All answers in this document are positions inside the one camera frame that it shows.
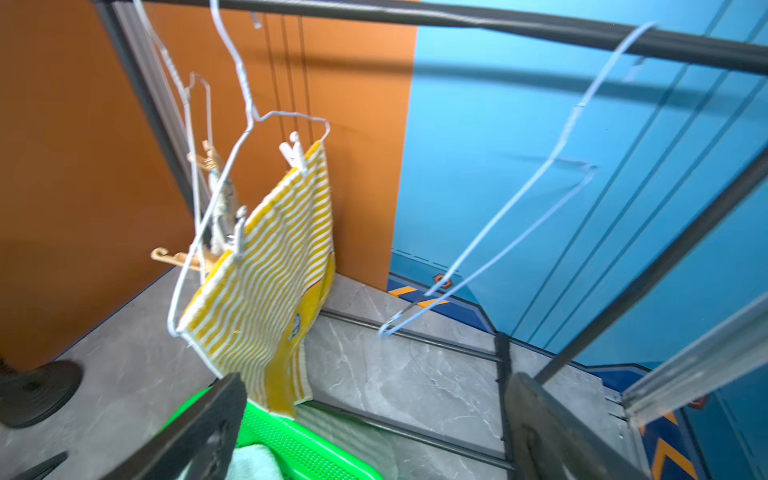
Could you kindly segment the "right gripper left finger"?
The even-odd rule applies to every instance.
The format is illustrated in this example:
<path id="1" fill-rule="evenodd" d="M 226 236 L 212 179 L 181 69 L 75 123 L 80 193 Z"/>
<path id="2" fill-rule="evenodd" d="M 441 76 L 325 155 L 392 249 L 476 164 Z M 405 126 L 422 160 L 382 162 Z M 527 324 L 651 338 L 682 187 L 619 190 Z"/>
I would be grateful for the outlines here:
<path id="1" fill-rule="evenodd" d="M 225 376 L 105 477 L 224 479 L 246 403 L 240 375 Z"/>

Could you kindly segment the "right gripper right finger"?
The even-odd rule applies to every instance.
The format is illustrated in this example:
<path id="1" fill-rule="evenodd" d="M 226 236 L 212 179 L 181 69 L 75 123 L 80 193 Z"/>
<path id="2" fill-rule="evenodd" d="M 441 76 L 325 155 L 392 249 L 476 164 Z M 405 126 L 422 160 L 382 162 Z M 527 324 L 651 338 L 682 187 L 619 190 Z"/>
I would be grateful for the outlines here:
<path id="1" fill-rule="evenodd" d="M 504 397 L 520 479 L 646 479 L 528 374 Z"/>

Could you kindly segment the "yellow striped towel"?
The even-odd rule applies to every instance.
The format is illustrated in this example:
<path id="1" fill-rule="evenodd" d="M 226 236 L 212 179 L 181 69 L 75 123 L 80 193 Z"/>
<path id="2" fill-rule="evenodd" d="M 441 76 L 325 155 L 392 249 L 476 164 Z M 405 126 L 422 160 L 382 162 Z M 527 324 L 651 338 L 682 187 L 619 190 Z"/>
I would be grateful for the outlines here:
<path id="1" fill-rule="evenodd" d="M 251 403 L 289 419 L 312 397 L 304 339 L 335 275 L 324 143 L 305 161 L 250 214 L 242 250 L 219 257 L 177 325 L 217 377 L 239 374 Z"/>

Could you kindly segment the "white clothespin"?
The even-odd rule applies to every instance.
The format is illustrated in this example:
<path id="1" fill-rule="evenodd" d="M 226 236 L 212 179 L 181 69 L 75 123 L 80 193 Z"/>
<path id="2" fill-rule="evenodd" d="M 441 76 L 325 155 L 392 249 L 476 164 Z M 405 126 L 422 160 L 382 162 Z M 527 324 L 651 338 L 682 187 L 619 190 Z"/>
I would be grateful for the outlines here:
<path id="1" fill-rule="evenodd" d="M 248 208 L 242 205 L 238 208 L 235 214 L 236 223 L 233 230 L 233 248 L 232 256 L 239 262 L 245 253 L 246 245 L 246 224 L 248 218 Z"/>
<path id="2" fill-rule="evenodd" d="M 297 131 L 293 131 L 289 135 L 288 142 L 282 142 L 279 145 L 279 150 L 283 155 L 286 162 L 293 168 L 297 169 L 302 176 L 306 176 L 308 173 L 308 167 L 304 149 L 300 141 L 300 135 Z"/>

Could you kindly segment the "light green towel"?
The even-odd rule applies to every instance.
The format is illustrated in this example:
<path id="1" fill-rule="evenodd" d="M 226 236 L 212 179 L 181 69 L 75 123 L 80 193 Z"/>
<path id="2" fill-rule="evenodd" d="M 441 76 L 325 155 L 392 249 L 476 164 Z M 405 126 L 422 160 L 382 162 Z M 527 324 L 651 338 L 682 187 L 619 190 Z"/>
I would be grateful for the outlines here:
<path id="1" fill-rule="evenodd" d="M 272 451 L 265 445 L 235 448 L 226 480 L 283 480 L 283 474 Z"/>

